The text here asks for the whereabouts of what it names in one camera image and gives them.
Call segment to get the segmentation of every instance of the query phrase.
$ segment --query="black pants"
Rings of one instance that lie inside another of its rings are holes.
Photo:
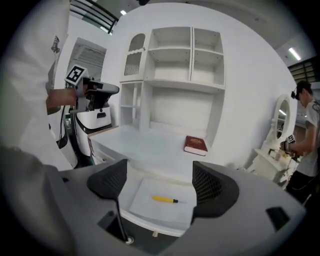
[[[295,171],[285,190],[301,204],[308,198],[314,189],[316,179],[301,172]]]

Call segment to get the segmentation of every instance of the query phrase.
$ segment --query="yellow pen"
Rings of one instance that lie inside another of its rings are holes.
[[[166,198],[166,197],[162,197],[162,196],[156,196],[156,195],[154,195],[152,197],[152,199],[155,200],[155,201],[165,202],[165,203],[183,203],[183,204],[187,203],[185,201],[180,201],[180,200],[177,200],[177,199],[170,199],[170,198]]]

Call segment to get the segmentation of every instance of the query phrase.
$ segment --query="book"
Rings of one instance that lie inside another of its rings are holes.
[[[205,141],[202,138],[187,136],[185,137],[184,151],[200,156],[205,156],[208,152],[208,149],[206,147]]]

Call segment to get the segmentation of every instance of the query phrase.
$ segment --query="person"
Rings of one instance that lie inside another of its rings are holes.
[[[72,169],[49,130],[47,109],[76,103],[71,89],[50,90],[55,62],[67,39],[69,0],[41,1],[20,25],[2,59],[0,144]]]
[[[318,174],[318,148],[320,146],[319,120],[320,105],[315,101],[311,84],[300,81],[296,85],[295,98],[305,108],[305,138],[298,143],[288,144],[289,152],[303,156],[292,174],[285,190],[303,203],[315,186]]]

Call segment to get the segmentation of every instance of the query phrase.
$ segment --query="white mirror frame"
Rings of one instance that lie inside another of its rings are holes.
[[[281,133],[280,138],[277,138],[277,126],[278,126],[278,118],[279,118],[279,110],[281,108],[281,105],[283,103],[286,103],[287,105],[287,112],[286,112],[286,116],[284,119],[284,124],[283,124],[283,130]],[[289,127],[289,123],[290,123],[290,98],[287,94],[282,94],[280,95],[280,97],[278,98],[276,105],[275,105],[275,110],[274,110],[274,117],[273,120],[274,121],[274,126],[273,126],[273,139],[276,141],[276,143],[280,143],[283,142],[287,137],[289,137],[291,134],[288,134],[288,127]]]

